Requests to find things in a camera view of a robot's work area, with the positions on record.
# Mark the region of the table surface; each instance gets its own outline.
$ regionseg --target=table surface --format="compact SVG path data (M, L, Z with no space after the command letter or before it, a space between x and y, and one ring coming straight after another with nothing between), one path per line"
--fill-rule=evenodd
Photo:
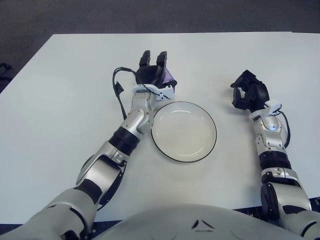
M173 101L197 104L212 116L216 145L203 160L181 164L161 154L147 133L96 221L173 204L229 209L261 204L252 123L248 112L231 104L230 84L246 69L281 101L291 128L292 168L308 196L320 196L318 34L61 34L53 35L0 94L0 223L24 223L74 186L84 161L122 123L113 70L137 69L145 50L151 50L151 63L167 51L167 68L178 81ZM125 89L121 98L128 111L134 78L119 73L116 80Z

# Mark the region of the plate rim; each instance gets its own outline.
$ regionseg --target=plate rim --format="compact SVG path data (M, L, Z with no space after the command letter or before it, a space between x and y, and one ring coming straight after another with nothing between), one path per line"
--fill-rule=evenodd
M212 152L212 150L215 148L215 145L216 145L216 143L217 143L217 136L218 136L216 123L215 123L215 121L213 120L213 118L211 117L211 115L210 115L203 107L201 107L201 106L199 106L199 105L197 105L197 104L195 104L195 103L193 103L193 102L189 102L189 101L173 101L173 102L169 102L168 104L160 107L160 108L158 109L158 111L156 111L156 113L155 113L154 116L153 116L153 119L155 118L155 116L157 115L157 113L158 113L161 109L163 109L164 107L166 107L166 106L168 106L168 105L170 105L170 104L175 104L175 103L188 103L188 104L192 104L192 105L195 105L195 106L201 108L206 114L208 114L208 116L211 118L211 120L212 120L212 122L213 122L214 130L215 130L215 140L214 140L214 144L213 144L211 150L210 150L210 151L208 152L208 154L205 155L204 157L202 157L202 158L200 158L200 159L197 159L197 160L193 160L193 161L180 161L180 160L174 159L174 158L168 156L167 154L165 154L165 153L158 147L158 145L157 145L157 143L156 143L156 141L155 141L154 135L153 135L153 133L152 133L152 129L153 129L153 127L154 127L154 126L152 125L150 132L151 132L151 137L152 137L153 143L154 143L154 145L156 146L156 148L157 148L162 154L164 154L167 158L169 158L169 159L171 159L171 160L173 160L173 161L175 161L175 162L183 163L183 164L189 164L189 163L199 162L200 160L206 158L206 157Z

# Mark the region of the white plate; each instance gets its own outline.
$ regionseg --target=white plate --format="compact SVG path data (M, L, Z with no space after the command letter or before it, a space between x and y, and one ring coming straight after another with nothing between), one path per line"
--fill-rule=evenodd
M205 158L217 139L216 125L201 107L176 101L160 108L154 116L152 139L172 160L193 163Z

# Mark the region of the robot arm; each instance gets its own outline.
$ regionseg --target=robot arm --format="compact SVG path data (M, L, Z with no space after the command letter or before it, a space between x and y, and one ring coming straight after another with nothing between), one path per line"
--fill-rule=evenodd
M306 239L320 237L320 213L312 211L308 196L292 170L286 147L281 137L283 129L277 115L281 104L270 100L266 86L256 76L246 70L231 85L235 108L249 109L249 119L253 121L255 144L260 159L261 203L266 218ZM245 95L242 98L241 88Z
M124 122L84 163L74 188L62 192L24 225L2 235L0 239L85 239L92 228L99 204L104 206L113 197L131 153L151 129L157 100L162 100L164 96L169 99L174 95L177 82L168 74L166 60L167 53L162 52L157 65L149 66L150 51L145 51L138 73L121 68L134 73L138 84L133 89L131 110Z

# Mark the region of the gray carpet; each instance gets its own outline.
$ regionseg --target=gray carpet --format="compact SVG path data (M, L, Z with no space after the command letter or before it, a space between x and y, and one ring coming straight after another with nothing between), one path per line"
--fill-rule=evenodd
M319 0L0 0L0 62L14 77L52 34L320 33Z

